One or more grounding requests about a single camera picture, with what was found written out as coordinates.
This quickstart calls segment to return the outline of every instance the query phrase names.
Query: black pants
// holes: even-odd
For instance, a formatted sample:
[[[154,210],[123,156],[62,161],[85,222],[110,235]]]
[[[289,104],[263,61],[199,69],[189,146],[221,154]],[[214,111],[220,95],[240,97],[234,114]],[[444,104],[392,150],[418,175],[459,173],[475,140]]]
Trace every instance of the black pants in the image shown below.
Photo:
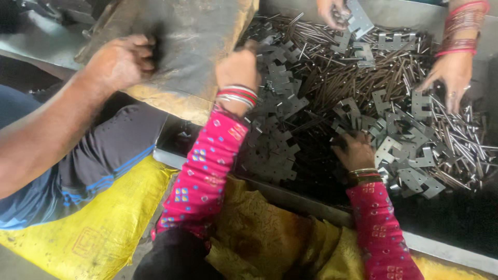
[[[0,86],[0,121],[4,126],[34,109],[30,96]],[[16,119],[5,121],[10,116]],[[90,128],[59,163],[0,199],[0,229],[42,224],[81,209],[152,152],[167,116],[146,103],[135,102]]]

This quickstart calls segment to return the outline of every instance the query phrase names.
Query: dirty hand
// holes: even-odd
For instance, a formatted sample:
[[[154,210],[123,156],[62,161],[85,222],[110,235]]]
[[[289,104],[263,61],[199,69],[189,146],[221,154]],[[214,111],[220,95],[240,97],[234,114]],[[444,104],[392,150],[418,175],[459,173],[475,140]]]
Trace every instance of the dirty hand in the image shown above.
[[[351,11],[344,4],[344,0],[316,0],[318,14],[323,18],[330,28],[345,30],[347,28],[345,18]]]
[[[347,133],[341,136],[348,144],[346,150],[341,149],[339,146],[332,146],[332,150],[347,170],[375,168],[374,151],[370,146],[370,136],[365,135],[363,132],[359,132],[356,139]]]
[[[241,50],[234,51],[216,66],[216,81],[219,88],[240,85],[257,93],[261,76],[256,69],[256,49],[257,42],[249,40]],[[241,102],[220,100],[218,103],[239,117],[248,110],[247,105]]]
[[[470,52],[456,52],[441,56],[417,90],[426,90],[434,81],[442,80],[446,86],[446,111],[457,114],[460,101],[472,77],[472,58],[473,54]]]
[[[83,75],[111,93],[138,84],[152,75],[154,44],[141,34],[114,39],[94,54]]]

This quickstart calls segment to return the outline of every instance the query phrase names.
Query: yellow bag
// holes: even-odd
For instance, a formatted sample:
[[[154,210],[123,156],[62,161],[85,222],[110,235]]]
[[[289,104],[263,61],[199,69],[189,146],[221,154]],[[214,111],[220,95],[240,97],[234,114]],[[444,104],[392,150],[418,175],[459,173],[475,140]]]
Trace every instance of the yellow bag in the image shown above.
[[[0,244],[59,279],[112,279],[131,264],[175,172],[148,156],[77,213],[23,230],[0,231]]]

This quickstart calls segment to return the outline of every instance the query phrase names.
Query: pink printed sleeve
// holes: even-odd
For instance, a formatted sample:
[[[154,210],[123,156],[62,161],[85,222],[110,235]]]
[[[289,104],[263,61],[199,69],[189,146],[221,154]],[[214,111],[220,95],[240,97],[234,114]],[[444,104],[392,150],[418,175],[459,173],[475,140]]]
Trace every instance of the pink printed sleeve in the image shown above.
[[[422,280],[411,259],[394,208],[382,182],[363,183],[347,194],[355,213],[358,246],[370,280]]]
[[[187,155],[173,190],[163,203],[164,211],[152,231],[155,235],[182,227],[206,237],[213,215],[219,213],[227,173],[247,133],[247,128],[216,110],[199,133]]]

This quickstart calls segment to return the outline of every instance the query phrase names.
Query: worker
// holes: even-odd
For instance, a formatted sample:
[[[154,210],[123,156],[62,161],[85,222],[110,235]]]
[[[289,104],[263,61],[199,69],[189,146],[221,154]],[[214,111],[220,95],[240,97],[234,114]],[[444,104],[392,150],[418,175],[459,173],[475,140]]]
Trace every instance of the worker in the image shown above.
[[[344,0],[317,0],[318,14],[332,28],[345,30],[344,20],[350,11]],[[487,0],[449,0],[449,16],[438,57],[418,91],[426,90],[436,80],[446,86],[446,109],[457,114],[465,91],[470,88],[472,58],[476,53],[479,29],[489,10]]]
[[[147,79],[144,35],[105,44],[48,102],[0,86],[0,229],[66,217],[151,153],[168,116],[145,103],[93,118],[117,90]]]
[[[162,205],[152,230],[153,249],[138,265],[134,279],[223,279],[204,260],[209,253],[208,229],[221,209],[227,173],[248,132],[242,119],[256,104],[260,82],[255,54],[255,43],[249,41],[217,66],[219,92],[213,111]],[[347,149],[333,150],[354,182],[347,195],[355,212],[367,278],[423,279],[375,168],[369,137],[345,134],[344,139]]]

